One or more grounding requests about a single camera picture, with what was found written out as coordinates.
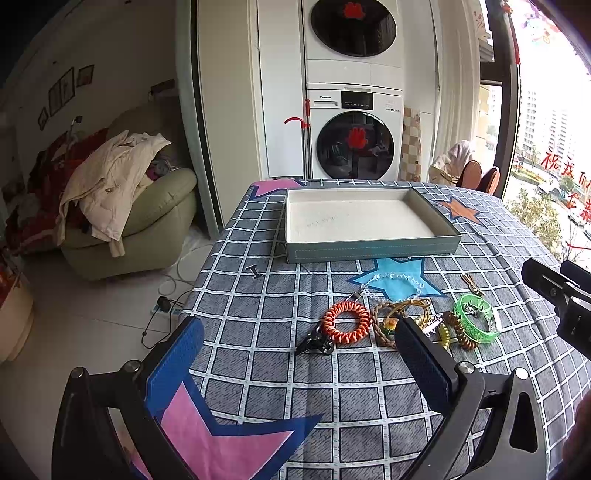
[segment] tablecloth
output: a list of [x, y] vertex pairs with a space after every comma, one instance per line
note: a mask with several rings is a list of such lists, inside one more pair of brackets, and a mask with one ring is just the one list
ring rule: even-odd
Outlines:
[[[416, 188], [462, 233], [457, 251], [413, 259], [286, 262], [286, 188], [368, 185]], [[521, 265], [530, 257], [558, 266], [532, 232], [487, 194], [407, 182], [257, 182], [215, 242], [185, 305], [184, 314], [196, 315], [205, 328], [204, 346], [190, 372], [219, 423], [322, 415], [295, 453], [279, 459], [282, 467], [274, 479], [395, 480], [441, 422], [399, 353], [378, 346], [373, 332], [330, 356], [295, 356], [294, 348], [333, 303], [358, 291], [377, 269], [405, 262], [420, 269], [434, 294], [432, 314], [452, 309], [469, 293], [460, 278], [469, 273], [496, 309], [501, 333], [475, 351], [452, 344], [450, 352], [481, 371], [523, 367], [530, 372], [550, 470], [560, 461], [573, 411], [589, 389], [591, 365], [557, 337], [552, 306], [523, 285]], [[363, 301], [368, 307], [375, 302]], [[350, 330], [355, 321], [345, 318], [337, 325]], [[467, 467], [487, 416], [486, 410], [479, 413], [450, 477]]]

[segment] red sticker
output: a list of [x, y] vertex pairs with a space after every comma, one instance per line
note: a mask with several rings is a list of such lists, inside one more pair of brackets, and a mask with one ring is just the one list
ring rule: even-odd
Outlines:
[[343, 8], [343, 15], [345, 18], [354, 18], [355, 20], [363, 20], [365, 18], [365, 12], [361, 4], [348, 2]]
[[349, 130], [349, 137], [347, 138], [349, 148], [361, 149], [368, 144], [368, 139], [365, 138], [365, 129], [353, 127]]

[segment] green bangle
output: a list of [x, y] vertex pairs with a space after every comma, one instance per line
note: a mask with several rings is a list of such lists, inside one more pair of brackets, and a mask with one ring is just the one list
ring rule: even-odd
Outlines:
[[[488, 322], [488, 332], [483, 332], [476, 325], [474, 325], [466, 315], [466, 307], [472, 307], [477, 312], [482, 313]], [[499, 331], [496, 329], [495, 315], [492, 306], [482, 297], [468, 293], [462, 295], [456, 302], [453, 309], [454, 313], [460, 318], [466, 336], [477, 343], [491, 343], [499, 336]]]

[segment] dryer door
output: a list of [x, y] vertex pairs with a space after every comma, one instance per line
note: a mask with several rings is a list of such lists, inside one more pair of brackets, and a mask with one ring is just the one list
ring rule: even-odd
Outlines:
[[376, 116], [349, 111], [333, 117], [316, 141], [316, 157], [334, 179], [379, 180], [392, 165], [392, 134]]
[[324, 45], [350, 57], [373, 57], [396, 38], [394, 17], [377, 0], [319, 0], [310, 22]]

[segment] pink star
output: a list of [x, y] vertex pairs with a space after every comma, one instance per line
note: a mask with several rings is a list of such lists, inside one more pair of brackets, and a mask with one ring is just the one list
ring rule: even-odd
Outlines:
[[[164, 412], [161, 426], [179, 455], [201, 480], [252, 478], [293, 433], [288, 430], [248, 436], [214, 436], [184, 383]], [[137, 452], [132, 461], [151, 480]]]
[[251, 200], [268, 195], [269, 193], [277, 192], [279, 190], [300, 188], [303, 186], [297, 180], [292, 179], [256, 181], [252, 185], [254, 185], [255, 188], [251, 193]]

